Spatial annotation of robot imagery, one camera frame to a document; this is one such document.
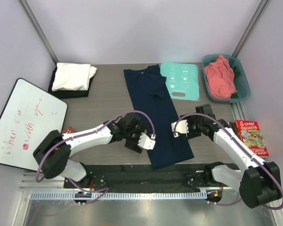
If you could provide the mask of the navy blue t shirt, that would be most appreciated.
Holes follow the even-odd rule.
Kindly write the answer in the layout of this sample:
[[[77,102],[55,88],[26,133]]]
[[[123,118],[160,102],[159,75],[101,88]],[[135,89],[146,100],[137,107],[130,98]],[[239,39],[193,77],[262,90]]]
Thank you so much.
[[[146,113],[156,131],[156,144],[148,151],[154,169],[161,169],[194,158],[187,140],[174,137],[171,123],[179,118],[159,65],[142,70],[124,70],[125,82],[134,110]]]

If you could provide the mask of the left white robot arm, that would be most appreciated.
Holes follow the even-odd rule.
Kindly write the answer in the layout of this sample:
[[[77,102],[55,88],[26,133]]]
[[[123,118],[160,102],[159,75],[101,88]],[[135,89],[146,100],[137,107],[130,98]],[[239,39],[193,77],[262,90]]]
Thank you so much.
[[[71,157],[85,149],[125,140],[125,147],[141,153],[152,150],[156,132],[152,120],[141,111],[129,111],[99,126],[81,132],[60,133],[51,131],[33,152],[38,164],[37,174],[52,179],[57,176],[87,187],[92,175],[82,162]]]

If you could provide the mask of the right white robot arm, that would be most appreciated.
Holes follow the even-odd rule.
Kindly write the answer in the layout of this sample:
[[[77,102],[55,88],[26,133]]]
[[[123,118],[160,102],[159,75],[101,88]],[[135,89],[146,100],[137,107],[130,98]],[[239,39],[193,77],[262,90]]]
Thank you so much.
[[[246,206],[253,209],[264,206],[271,210],[283,208],[283,188],[278,165],[254,154],[235,134],[230,124],[216,119],[211,105],[195,108],[194,113],[181,115],[174,128],[186,139],[207,136],[220,146],[234,161],[237,170],[220,161],[204,169],[204,182],[209,186],[226,185],[240,196]]]

